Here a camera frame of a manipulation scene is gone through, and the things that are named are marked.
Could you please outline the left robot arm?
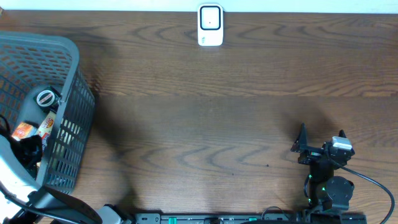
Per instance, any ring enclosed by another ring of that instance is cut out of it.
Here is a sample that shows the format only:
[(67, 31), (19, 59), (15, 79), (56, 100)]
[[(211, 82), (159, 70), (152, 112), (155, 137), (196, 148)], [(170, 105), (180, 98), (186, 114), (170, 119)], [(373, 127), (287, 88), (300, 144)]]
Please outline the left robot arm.
[(20, 137), (11, 133), (5, 116), (1, 116), (1, 222), (35, 223), (42, 217), (54, 223), (135, 223), (113, 205), (99, 210), (72, 197), (74, 186), (68, 175), (49, 174), (39, 177), (44, 168), (43, 140), (28, 124)]

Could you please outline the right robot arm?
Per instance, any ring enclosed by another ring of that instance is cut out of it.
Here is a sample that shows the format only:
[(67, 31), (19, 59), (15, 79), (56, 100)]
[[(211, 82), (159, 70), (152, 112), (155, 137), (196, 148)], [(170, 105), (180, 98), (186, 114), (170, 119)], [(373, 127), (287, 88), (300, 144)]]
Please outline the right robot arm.
[(340, 130), (337, 136), (325, 141), (322, 147), (308, 145), (305, 124), (300, 125), (292, 152), (299, 154), (298, 163), (309, 166), (304, 187), (309, 206), (319, 212), (342, 212), (349, 209), (354, 184), (335, 171), (347, 165), (355, 155), (351, 141)]

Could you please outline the green square box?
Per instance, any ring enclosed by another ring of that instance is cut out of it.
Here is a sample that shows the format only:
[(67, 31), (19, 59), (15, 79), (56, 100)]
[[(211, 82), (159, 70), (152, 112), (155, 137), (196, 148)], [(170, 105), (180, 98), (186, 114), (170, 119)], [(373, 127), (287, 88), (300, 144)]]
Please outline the green square box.
[(60, 99), (61, 94), (52, 86), (45, 87), (34, 96), (34, 101), (43, 110), (57, 110)]

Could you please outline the orange tissue packet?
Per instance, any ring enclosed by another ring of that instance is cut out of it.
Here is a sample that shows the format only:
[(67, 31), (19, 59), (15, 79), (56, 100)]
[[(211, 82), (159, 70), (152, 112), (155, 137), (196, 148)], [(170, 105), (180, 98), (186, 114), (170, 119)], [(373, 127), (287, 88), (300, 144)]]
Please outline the orange tissue packet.
[(37, 131), (37, 128), (31, 124), (21, 122), (18, 127), (12, 133), (12, 137), (16, 141), (20, 141), (21, 139), (29, 138), (33, 136)]

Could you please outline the yellow snack bag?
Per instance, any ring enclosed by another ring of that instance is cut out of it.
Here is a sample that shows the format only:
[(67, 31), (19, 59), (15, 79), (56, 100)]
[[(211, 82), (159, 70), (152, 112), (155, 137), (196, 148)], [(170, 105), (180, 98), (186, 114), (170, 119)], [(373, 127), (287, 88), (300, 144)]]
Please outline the yellow snack bag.
[(39, 135), (42, 140), (42, 149), (43, 151), (47, 148), (48, 140), (51, 135), (54, 122), (55, 122), (56, 114), (53, 111), (50, 111), (45, 119), (42, 121), (41, 125), (37, 128), (36, 135)]

